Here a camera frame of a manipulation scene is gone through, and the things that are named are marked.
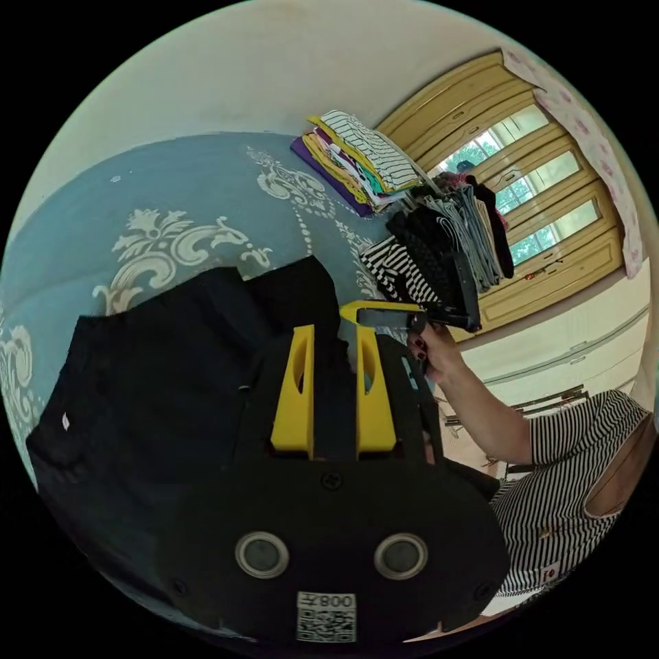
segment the wooden wardrobe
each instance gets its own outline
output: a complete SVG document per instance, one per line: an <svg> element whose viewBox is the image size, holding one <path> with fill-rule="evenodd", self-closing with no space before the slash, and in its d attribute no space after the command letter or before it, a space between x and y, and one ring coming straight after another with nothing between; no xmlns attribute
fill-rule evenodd
<svg viewBox="0 0 659 659"><path fill-rule="evenodd" d="M469 161L470 174L497 193L515 276L480 296L479 334L623 265L622 224L605 185L569 133L535 103L532 86L504 68L500 52L431 82L378 130L431 175Z"/></svg>

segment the woman's arm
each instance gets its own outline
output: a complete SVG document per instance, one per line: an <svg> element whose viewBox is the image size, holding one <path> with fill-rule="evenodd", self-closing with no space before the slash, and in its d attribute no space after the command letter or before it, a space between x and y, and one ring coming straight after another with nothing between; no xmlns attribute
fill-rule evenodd
<svg viewBox="0 0 659 659"><path fill-rule="evenodd" d="M440 387L485 455L518 465L531 463L529 420L492 395L463 361L445 372Z"/></svg>
<svg viewBox="0 0 659 659"><path fill-rule="evenodd" d="M493 396L464 363L445 327L410 333L408 347L428 359L426 375L440 387L460 422L485 455L515 464L531 463L531 427L517 410Z"/></svg>

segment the yellow fabric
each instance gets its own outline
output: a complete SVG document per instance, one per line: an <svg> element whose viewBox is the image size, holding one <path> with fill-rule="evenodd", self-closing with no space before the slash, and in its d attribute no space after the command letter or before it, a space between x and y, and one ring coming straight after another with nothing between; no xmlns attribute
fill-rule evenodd
<svg viewBox="0 0 659 659"><path fill-rule="evenodd" d="M377 180L380 182L380 185L382 186L382 189L387 193L387 194L392 194L393 192L400 192L401 190L409 189L411 187L414 187L415 185L418 185L418 181L414 181L410 183L410 185L403 186L400 188L394 188L391 187L390 185L387 185L383 180L378 171L373 167L373 164L368 158L361 153L361 151L357 151L357 149L352 148L349 144L346 144L329 126L323 123L323 120L317 116L317 115L311 115L310 117L307 117L307 121L310 122L311 124L314 124L314 126L318 126L319 128L322 128L331 138L332 141L341 148L342 151L345 151L351 158L354 158L362 167L365 167L367 170L374 175Z"/></svg>
<svg viewBox="0 0 659 659"><path fill-rule="evenodd" d="M333 176L339 183L342 183L348 192L360 203L371 206L369 199L365 192L362 191L361 187L355 181L355 179L343 168L335 164L329 156L325 154L323 148L318 142L318 138L313 133L302 136L302 141L304 142L306 148L309 150L309 153L312 155L313 159L323 166L323 169L327 171L328 174Z"/></svg>

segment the pink curtain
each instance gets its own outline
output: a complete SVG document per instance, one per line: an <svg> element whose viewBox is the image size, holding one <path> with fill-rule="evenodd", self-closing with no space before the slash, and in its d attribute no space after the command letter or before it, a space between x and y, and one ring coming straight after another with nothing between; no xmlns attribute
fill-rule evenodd
<svg viewBox="0 0 659 659"><path fill-rule="evenodd" d="M522 50L503 49L503 64L510 72L537 88L533 94L538 104L575 138L586 160L607 185L625 227L623 256L627 277L633 279L643 265L638 216L610 142L572 93L529 54Z"/></svg>

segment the striped shirt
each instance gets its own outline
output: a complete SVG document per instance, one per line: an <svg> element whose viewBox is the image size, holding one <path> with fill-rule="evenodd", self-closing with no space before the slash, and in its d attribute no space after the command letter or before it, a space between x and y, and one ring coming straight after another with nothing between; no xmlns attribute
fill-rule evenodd
<svg viewBox="0 0 659 659"><path fill-rule="evenodd" d="M395 236L390 235L369 247L359 258L390 300L407 302L411 299L417 304L439 302L439 297L424 279L407 248Z"/></svg>
<svg viewBox="0 0 659 659"><path fill-rule="evenodd" d="M588 495L647 416L613 390L531 419L536 469L503 485L492 500L511 559L498 596L539 592L591 554L618 514L589 516Z"/></svg>

